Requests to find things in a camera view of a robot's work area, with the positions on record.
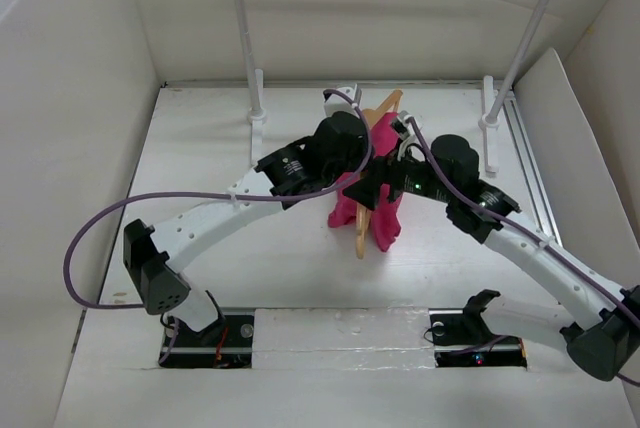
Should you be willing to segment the wooden clothes hanger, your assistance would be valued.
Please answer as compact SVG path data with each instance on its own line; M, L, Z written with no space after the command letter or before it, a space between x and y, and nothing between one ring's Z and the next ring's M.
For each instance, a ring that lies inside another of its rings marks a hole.
M398 112L400 100L403 96L403 91L395 89L391 94L376 108L365 109L363 111L366 122L369 127L374 127L387 112ZM357 204L356 205L356 223L355 223L355 249L356 256L362 260L365 254L365 241L366 235L369 229L371 218L371 211L366 207Z

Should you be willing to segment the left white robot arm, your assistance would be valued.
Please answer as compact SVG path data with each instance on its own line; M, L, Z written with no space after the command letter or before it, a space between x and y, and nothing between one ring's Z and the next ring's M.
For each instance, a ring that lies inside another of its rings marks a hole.
M185 271L209 248L245 226L333 185L370 155L365 124L336 112L315 132L267 155L228 189L155 225L136 219L123 230L123 263L147 314L184 323L201 344L222 335L223 315L213 296L193 287Z

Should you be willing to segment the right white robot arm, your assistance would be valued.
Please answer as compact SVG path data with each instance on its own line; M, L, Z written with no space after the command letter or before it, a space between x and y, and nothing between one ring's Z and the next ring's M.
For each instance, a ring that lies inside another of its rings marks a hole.
M412 156L416 146L422 159ZM387 186L390 198L409 193L443 202L454 227L503 256L559 303L547 310L520 305L496 290L472 296L462 309L468 346L489 347L502 335L564 351L582 371L600 381L620 376L639 348L639 290L600 276L554 240L536 231L518 203L479 175L479 156L458 135L431 144L400 140L383 156L364 147L350 150L347 166L363 177L344 190L369 209Z

